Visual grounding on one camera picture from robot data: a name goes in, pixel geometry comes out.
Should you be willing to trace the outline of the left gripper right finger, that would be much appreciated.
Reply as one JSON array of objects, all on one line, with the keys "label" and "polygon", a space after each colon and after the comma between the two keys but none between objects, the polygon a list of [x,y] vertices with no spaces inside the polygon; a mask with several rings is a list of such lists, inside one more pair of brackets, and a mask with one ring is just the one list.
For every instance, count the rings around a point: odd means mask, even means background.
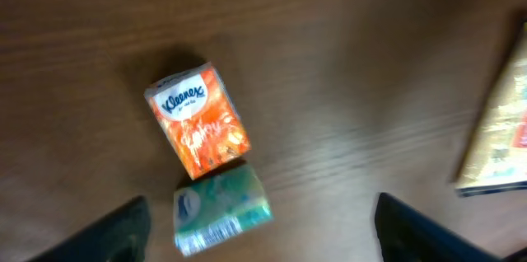
[{"label": "left gripper right finger", "polygon": [[526,262],[526,249],[491,255],[385,192],[378,195],[374,224],[384,262]]}]

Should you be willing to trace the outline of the orange Kleenex tissue pack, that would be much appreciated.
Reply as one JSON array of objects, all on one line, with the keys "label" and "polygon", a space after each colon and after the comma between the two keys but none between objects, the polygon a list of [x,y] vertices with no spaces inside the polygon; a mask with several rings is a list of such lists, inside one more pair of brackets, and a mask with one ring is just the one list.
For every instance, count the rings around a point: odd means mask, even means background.
[{"label": "orange Kleenex tissue pack", "polygon": [[151,84],[144,97],[193,180],[251,149],[241,118],[211,63]]}]

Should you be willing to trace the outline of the yellow wet wipes pack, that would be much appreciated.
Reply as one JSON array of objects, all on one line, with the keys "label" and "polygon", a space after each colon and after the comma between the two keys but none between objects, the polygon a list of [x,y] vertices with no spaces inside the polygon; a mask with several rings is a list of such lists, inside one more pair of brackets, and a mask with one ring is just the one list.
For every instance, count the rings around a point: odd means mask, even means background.
[{"label": "yellow wet wipes pack", "polygon": [[526,188],[526,24],[487,94],[455,180],[461,197]]}]

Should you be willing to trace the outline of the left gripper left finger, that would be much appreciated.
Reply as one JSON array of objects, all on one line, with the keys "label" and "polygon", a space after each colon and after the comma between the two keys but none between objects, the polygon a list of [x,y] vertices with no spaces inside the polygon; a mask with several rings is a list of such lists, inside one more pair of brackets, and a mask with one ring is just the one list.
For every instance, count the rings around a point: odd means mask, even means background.
[{"label": "left gripper left finger", "polygon": [[150,230],[147,199],[137,196],[30,262],[143,262]]}]

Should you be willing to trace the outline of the green tissue pack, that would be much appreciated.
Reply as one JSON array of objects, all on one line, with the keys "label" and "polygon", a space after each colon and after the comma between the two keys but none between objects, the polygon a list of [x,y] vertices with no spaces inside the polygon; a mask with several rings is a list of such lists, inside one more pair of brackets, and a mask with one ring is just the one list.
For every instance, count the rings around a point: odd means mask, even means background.
[{"label": "green tissue pack", "polygon": [[185,257],[273,220],[254,169],[243,164],[174,193],[174,242]]}]

